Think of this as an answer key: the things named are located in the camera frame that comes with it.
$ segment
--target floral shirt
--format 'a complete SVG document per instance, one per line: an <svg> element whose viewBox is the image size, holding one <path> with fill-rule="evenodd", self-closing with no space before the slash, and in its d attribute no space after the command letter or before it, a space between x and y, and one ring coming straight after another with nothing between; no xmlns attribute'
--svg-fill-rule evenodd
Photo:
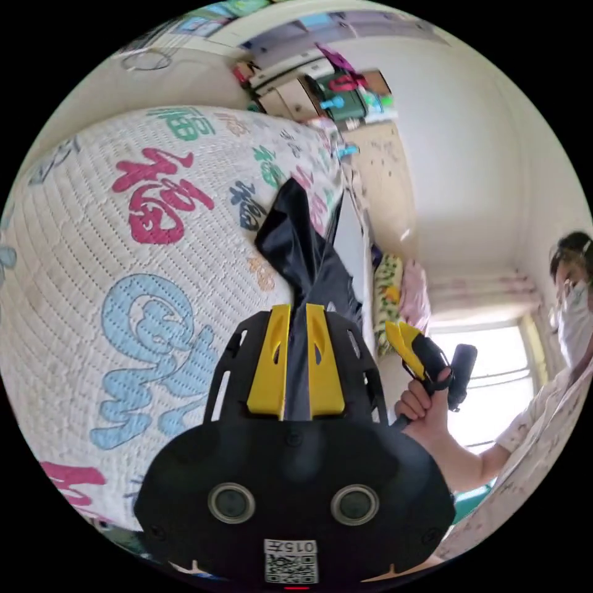
<svg viewBox="0 0 593 593"><path fill-rule="evenodd" d="M511 457L490 494L440 543L435 551L439 558L455 558L481 543L533 494L573 431L591 386L592 374L593 362L568 387L569 369L558 373L498 437L496 442L507 449Z"/></svg>

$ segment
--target floral pillow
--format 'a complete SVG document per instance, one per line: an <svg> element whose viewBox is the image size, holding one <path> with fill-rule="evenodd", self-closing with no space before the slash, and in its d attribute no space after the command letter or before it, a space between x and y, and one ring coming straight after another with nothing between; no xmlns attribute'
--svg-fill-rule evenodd
<svg viewBox="0 0 593 593"><path fill-rule="evenodd" d="M401 258L385 254L374 276L374 332L377 354L384 356L393 348L387 341L385 322L396 323L400 318L400 299L403 279Z"/></svg>

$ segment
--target white wall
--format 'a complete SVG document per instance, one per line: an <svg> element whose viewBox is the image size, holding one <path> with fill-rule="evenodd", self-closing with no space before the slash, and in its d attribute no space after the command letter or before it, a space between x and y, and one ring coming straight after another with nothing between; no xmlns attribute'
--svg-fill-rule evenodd
<svg viewBox="0 0 593 593"><path fill-rule="evenodd" d="M195 49L179 49L165 69L127 72L106 59L84 78L49 118L19 174L58 143L110 117L162 105L213 105L245 109L249 97L231 72L232 61Z"/></svg>
<svg viewBox="0 0 593 593"><path fill-rule="evenodd" d="M519 122L528 161L529 200L516 262L551 305L555 290L549 275L550 249L574 230L593 236L591 211L568 155L549 124L506 76L500 75L497 84Z"/></svg>
<svg viewBox="0 0 593 593"><path fill-rule="evenodd" d="M519 136L471 50L398 38L331 45L391 87L428 272L511 263L524 214Z"/></svg>

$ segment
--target curtain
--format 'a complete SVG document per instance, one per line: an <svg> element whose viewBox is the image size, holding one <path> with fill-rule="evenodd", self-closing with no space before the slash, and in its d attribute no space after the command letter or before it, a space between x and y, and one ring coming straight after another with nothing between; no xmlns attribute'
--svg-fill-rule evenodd
<svg viewBox="0 0 593 593"><path fill-rule="evenodd" d="M542 297L518 270L428 278L431 327L519 319L536 312Z"/></svg>

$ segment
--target pink pillow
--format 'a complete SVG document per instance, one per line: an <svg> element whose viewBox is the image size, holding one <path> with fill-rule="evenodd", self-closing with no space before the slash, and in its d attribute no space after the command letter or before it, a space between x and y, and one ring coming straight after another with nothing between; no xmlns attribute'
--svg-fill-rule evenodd
<svg viewBox="0 0 593 593"><path fill-rule="evenodd" d="M400 315L403 320L421 332L425 332L431 318L431 302L428 298L426 272L415 260L410 259L403 270Z"/></svg>

